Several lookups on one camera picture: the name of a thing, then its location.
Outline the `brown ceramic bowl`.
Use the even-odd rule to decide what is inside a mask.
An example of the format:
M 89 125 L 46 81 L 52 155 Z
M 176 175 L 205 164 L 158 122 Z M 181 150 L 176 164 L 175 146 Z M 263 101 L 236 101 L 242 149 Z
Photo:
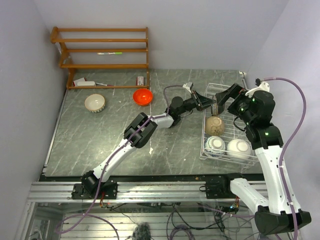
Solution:
M 211 116 L 205 120 L 204 131 L 210 136 L 221 136 L 225 131 L 225 123 L 218 116 Z

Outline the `blue white porcelain bowl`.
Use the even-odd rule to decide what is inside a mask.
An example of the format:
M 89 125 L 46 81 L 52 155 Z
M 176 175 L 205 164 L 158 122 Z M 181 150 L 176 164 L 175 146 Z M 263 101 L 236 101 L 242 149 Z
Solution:
M 208 137 L 203 145 L 204 153 L 209 157 L 221 158 L 225 154 L 225 142 L 218 136 Z

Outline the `white wire dish rack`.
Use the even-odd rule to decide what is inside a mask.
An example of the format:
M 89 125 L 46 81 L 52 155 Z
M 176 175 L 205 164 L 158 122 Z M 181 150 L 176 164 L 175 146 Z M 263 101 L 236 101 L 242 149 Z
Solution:
M 229 107 L 231 105 L 231 101 L 227 101 L 226 107 Z M 212 156 L 207 156 L 204 152 L 204 143 L 205 140 L 209 137 L 211 137 L 209 134 L 205 133 L 205 121 L 207 118 L 211 117 L 211 108 L 207 108 L 204 113 L 203 113 L 203 130 L 202 130 L 202 140 L 201 140 L 201 151 L 200 151 L 200 159 L 203 161 L 207 162 L 213 162 L 213 161 L 224 161 L 228 163 L 235 163 L 241 165 L 243 168 L 250 168 L 254 166 L 258 162 L 258 158 L 256 157 L 254 151 L 252 150 L 251 144 L 249 140 L 246 137 L 245 132 L 243 131 L 245 128 L 245 124 L 238 118 L 236 118 L 234 115 L 230 114 L 227 109 L 221 114 L 218 115 L 217 117 L 221 118 L 224 121 L 224 133 L 218 137 L 220 137 L 224 143 L 225 143 L 225 154 L 222 155 L 221 157 L 212 157 Z M 247 159 L 244 162 L 235 162 L 229 158 L 227 155 L 226 147 L 227 144 L 233 140 L 233 139 L 241 139 L 246 141 L 251 148 L 251 155 L 250 158 Z

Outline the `plain white bowl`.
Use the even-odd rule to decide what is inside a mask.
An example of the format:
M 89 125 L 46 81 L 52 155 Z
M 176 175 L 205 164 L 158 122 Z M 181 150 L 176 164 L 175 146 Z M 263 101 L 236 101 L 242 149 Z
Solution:
M 242 139 L 233 139 L 226 146 L 226 154 L 232 161 L 243 163 L 250 158 L 251 147 Z

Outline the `orange plastic bowl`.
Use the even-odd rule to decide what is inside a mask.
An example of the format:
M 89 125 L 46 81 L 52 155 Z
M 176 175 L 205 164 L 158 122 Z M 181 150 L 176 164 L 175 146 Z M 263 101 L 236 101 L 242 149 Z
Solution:
M 153 93 L 146 88 L 137 89 L 132 95 L 133 101 L 139 106 L 148 106 L 153 100 Z

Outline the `cream patterned bowl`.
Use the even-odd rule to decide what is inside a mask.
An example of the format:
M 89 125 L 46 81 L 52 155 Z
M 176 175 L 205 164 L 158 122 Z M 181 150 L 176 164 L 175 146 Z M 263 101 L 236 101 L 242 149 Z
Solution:
M 99 113 L 105 108 L 106 100 L 101 94 L 91 94 L 85 99 L 84 106 L 92 113 Z

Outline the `dark brown ribbed bowl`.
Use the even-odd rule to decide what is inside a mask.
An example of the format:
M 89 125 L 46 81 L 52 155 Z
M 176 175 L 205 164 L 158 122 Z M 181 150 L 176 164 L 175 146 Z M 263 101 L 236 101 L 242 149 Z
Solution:
M 219 115 L 219 106 L 214 103 L 210 107 L 210 112 L 212 116 L 218 116 Z

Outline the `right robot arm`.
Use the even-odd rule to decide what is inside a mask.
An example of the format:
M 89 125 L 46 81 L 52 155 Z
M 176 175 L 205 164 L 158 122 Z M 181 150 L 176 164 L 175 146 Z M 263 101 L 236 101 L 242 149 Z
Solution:
M 290 184 L 284 162 L 286 147 L 280 130 L 271 122 L 275 108 L 274 96 L 267 87 L 251 90 L 233 84 L 216 94 L 218 106 L 232 99 L 227 111 L 242 120 L 244 132 L 256 154 L 267 189 L 268 197 L 263 197 L 243 177 L 232 174 L 230 180 L 220 186 L 226 198 L 239 197 L 254 214 L 258 231 L 267 235 L 293 233 L 298 238 L 298 230 L 311 221 L 311 214 L 303 211 Z

